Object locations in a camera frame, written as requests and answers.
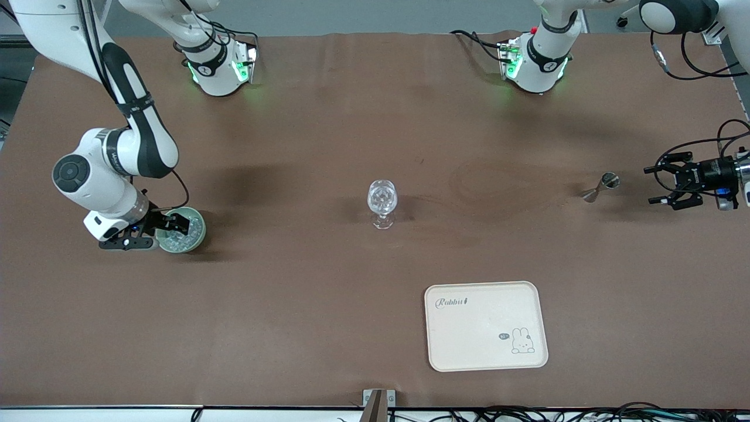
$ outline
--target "robotic arm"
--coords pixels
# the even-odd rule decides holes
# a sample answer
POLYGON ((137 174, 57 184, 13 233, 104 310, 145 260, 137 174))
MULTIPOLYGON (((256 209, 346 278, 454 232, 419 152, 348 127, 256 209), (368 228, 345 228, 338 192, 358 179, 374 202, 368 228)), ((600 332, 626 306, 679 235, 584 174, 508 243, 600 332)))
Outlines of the robotic arm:
POLYGON ((100 240, 100 247, 153 249, 158 242, 142 234, 154 236, 156 228, 187 234, 189 220, 158 212, 145 192, 128 180, 165 177, 178 161, 175 141, 130 56, 114 43, 83 0, 10 3, 34 48, 102 83, 127 120, 126 128, 87 131, 78 148, 52 171, 57 189, 90 210, 84 224, 100 240), (133 229, 139 231, 137 237, 123 236, 133 229))
POLYGON ((252 83, 257 45, 237 41, 229 32, 222 34, 202 15, 213 11, 219 0, 120 0, 120 4, 174 38, 187 57, 193 80, 206 94, 221 97, 252 83))
MULTIPOLYGON (((750 69, 748 0, 641 0, 640 3, 640 18, 643 23, 660 34, 685 34, 707 29, 715 29, 715 33, 721 33, 726 30, 724 36, 731 40, 739 63, 746 70, 750 69)), ((666 61, 658 47, 654 47, 654 53, 659 64, 666 70, 666 61)), ((750 125, 744 121, 739 122, 748 131, 725 138, 727 143, 723 147, 720 140, 717 140, 719 158, 693 162, 691 152, 669 153, 664 154, 656 165, 643 169, 646 174, 653 173, 657 180, 662 171, 671 173, 674 177, 675 189, 670 189, 669 195, 653 197, 649 202, 663 203, 675 210, 685 209, 702 205, 702 194, 711 194, 716 198, 717 207, 726 211, 739 206, 737 195, 742 193, 745 203, 750 206, 750 152, 740 148, 734 155, 725 155, 730 142, 750 134, 750 125)))
POLYGON ((534 0, 541 9, 536 32, 500 44, 501 73, 528 92, 545 92, 563 77, 570 49, 582 31, 578 9, 608 8, 628 0, 534 0))
POLYGON ((750 2, 747 0, 641 0, 640 18, 659 34, 716 28, 729 37, 739 63, 750 70, 750 2))

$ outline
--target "rabbit illustration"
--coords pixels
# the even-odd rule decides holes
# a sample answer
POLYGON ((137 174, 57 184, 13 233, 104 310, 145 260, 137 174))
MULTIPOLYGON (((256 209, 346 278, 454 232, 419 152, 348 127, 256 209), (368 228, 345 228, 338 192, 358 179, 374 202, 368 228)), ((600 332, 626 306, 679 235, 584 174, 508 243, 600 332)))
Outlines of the rabbit illustration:
POLYGON ((513 329, 513 350, 516 353, 534 353, 534 342, 531 341, 528 328, 513 329))

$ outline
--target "brown paper mat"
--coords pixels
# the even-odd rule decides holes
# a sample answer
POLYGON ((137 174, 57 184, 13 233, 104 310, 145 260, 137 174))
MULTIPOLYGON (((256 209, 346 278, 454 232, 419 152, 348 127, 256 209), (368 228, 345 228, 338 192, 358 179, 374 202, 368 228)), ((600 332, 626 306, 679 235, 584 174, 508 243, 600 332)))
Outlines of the brown paper mat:
MULTIPOLYGON (((262 39, 258 85, 210 98, 171 40, 122 40, 208 220, 187 256, 97 248, 50 171, 123 120, 40 59, 0 154, 0 401, 346 405, 390 387, 401 405, 749 407, 748 211, 649 206, 662 191, 641 170, 742 118, 732 82, 669 79, 646 35, 584 35, 530 95, 465 41, 262 39), (620 189, 575 197, 608 170, 620 189), (400 195, 388 231, 368 223, 378 178, 400 195), (547 365, 432 370, 425 289, 520 279, 547 365)), ((690 52, 723 65, 697 37, 690 52)), ((172 178, 137 185, 182 200, 172 178)))

